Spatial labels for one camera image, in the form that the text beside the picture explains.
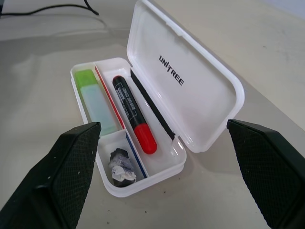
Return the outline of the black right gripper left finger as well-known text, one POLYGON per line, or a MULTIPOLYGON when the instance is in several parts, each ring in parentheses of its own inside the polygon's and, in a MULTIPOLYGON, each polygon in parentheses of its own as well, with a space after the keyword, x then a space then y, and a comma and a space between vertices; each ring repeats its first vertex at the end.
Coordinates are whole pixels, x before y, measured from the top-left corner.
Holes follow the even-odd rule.
POLYGON ((74 229, 92 181, 101 124, 61 134, 0 211, 2 229, 74 229))

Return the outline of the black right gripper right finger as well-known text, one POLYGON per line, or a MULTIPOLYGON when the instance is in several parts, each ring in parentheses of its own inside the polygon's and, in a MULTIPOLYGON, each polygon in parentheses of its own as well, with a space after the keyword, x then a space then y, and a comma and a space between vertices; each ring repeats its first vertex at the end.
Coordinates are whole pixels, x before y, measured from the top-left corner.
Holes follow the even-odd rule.
POLYGON ((243 180, 272 229, 305 227, 305 159, 277 131, 227 122, 243 180))

